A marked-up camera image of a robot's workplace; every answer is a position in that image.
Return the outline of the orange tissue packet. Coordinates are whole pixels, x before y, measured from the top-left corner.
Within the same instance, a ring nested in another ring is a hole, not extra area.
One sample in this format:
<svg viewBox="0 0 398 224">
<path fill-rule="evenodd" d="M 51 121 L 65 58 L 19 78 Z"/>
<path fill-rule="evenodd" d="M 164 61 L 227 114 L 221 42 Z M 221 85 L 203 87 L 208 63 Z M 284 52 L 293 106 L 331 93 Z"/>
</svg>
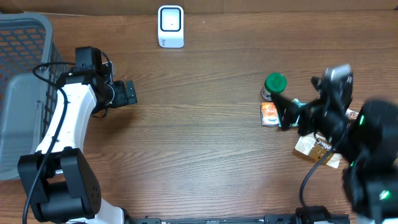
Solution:
<svg viewBox="0 0 398 224">
<path fill-rule="evenodd" d="M 261 123 L 263 126 L 278 126 L 279 117 L 273 102 L 261 103 Z"/>
</svg>

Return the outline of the beige powder pouch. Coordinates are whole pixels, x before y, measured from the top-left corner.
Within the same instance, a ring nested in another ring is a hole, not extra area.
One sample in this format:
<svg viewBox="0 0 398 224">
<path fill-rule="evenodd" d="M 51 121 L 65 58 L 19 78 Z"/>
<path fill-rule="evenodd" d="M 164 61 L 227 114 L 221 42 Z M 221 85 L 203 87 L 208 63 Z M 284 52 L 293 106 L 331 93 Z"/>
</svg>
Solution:
<svg viewBox="0 0 398 224">
<path fill-rule="evenodd" d="M 325 137 L 319 134 L 314 136 L 313 133 L 300 137 L 295 145 L 296 151 L 308 156 L 315 162 L 318 162 L 331 148 L 332 145 L 325 139 Z M 323 164 L 337 169 L 341 158 L 341 154 L 332 153 L 326 158 Z"/>
</svg>

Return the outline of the green lid jar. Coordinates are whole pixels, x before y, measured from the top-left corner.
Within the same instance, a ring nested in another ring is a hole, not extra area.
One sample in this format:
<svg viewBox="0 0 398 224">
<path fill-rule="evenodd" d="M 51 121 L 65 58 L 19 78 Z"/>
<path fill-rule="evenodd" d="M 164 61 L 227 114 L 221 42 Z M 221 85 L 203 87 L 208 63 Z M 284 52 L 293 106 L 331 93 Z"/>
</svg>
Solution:
<svg viewBox="0 0 398 224">
<path fill-rule="evenodd" d="M 287 86 L 287 80 L 281 73 L 271 73 L 265 79 L 264 84 L 261 89 L 262 97 L 267 100 L 271 101 L 271 94 L 280 94 L 282 93 Z"/>
</svg>

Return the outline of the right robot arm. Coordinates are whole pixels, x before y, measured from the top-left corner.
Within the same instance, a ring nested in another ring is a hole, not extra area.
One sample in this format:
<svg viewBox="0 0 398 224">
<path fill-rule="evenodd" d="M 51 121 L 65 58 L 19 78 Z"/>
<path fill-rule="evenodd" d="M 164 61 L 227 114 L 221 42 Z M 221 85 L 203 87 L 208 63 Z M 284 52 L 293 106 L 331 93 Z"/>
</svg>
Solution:
<svg viewBox="0 0 398 224">
<path fill-rule="evenodd" d="M 321 133 L 349 167 L 343 188 L 352 209 L 375 223 L 397 218 L 397 106 L 368 100 L 356 119 L 346 115 L 352 102 L 353 74 L 340 78 L 312 77 L 319 97 L 298 106 L 272 93 L 283 130 L 298 124 L 301 136 Z"/>
</svg>

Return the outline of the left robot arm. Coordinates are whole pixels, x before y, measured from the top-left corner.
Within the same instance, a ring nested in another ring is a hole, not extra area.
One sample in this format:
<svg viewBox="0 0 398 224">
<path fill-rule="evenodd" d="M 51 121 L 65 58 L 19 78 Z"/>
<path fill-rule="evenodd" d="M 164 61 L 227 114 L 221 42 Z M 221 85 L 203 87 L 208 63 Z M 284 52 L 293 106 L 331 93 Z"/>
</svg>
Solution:
<svg viewBox="0 0 398 224">
<path fill-rule="evenodd" d="M 98 179 L 83 155 L 88 122 L 98 112 L 137 103 L 132 81 L 115 81 L 114 65 L 95 47 L 75 50 L 75 62 L 57 81 L 48 130 L 36 152 L 21 156 L 17 165 L 27 194 L 22 221 L 31 211 L 38 222 L 132 223 L 121 207 L 101 196 Z"/>
</svg>

